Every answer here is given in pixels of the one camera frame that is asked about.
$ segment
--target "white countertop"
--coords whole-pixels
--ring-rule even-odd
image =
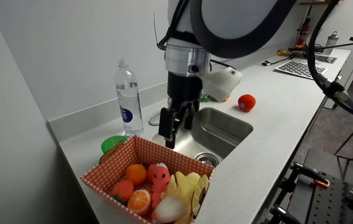
[[[336,49],[332,57],[338,60],[318,63],[318,67],[326,68],[324,76],[334,80],[348,55],[348,50]],[[226,103],[200,105],[249,123],[254,131],[216,167],[196,223],[251,223],[324,99],[313,81],[273,73],[277,65],[242,70],[242,81]],[[250,114],[235,109],[237,99],[245,94],[257,101]],[[143,109],[143,139],[152,140],[157,134],[158,128],[148,126],[148,120],[165,105],[164,100]],[[130,223],[79,180],[97,165],[102,156],[101,144],[122,131],[121,120],[117,120],[60,142],[99,223]]]

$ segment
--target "white wall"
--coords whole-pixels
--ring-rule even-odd
[[[0,223],[78,223],[76,196],[0,33]]]
[[[117,62],[125,58],[139,89],[166,81],[155,48],[166,0],[0,0],[0,30],[43,118],[116,99]]]
[[[314,27],[323,14],[326,7],[313,7],[311,18],[313,18],[312,27]],[[318,37],[318,44],[326,45],[327,38],[337,32],[339,40],[337,44],[348,44],[349,39],[353,37],[353,0],[341,2],[339,6],[336,7],[333,13],[329,16],[324,25],[322,27],[321,34]],[[349,78],[353,78],[353,47],[347,47],[343,49],[350,50],[350,55],[342,68],[341,76],[343,78],[342,84],[345,84]]]
[[[273,55],[276,55],[280,49],[292,48],[297,39],[297,29],[301,27],[307,9],[306,6],[296,3],[281,28],[263,49],[272,50]]]

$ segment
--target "orange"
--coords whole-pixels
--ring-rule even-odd
[[[128,208],[143,217],[150,208],[150,193],[145,190],[138,190],[129,197]]]
[[[127,169],[125,179],[134,186],[142,185],[147,179],[147,170],[142,165],[133,165]]]

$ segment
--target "sink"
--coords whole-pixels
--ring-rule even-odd
[[[174,151],[216,167],[252,130],[247,123],[204,109],[195,115],[191,131],[179,129]],[[153,137],[153,142],[165,146],[159,135]]]

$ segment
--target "water bottle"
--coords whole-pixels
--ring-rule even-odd
[[[338,33],[334,32],[331,37],[328,37],[326,48],[328,48],[328,47],[336,47],[338,39],[339,39],[339,38],[338,38]],[[332,52],[333,52],[333,49],[326,49],[324,53],[323,53],[323,55],[331,55]]]
[[[124,123],[125,136],[139,136],[143,132],[143,121],[135,75],[128,70],[124,60],[118,63],[116,90],[119,110]]]

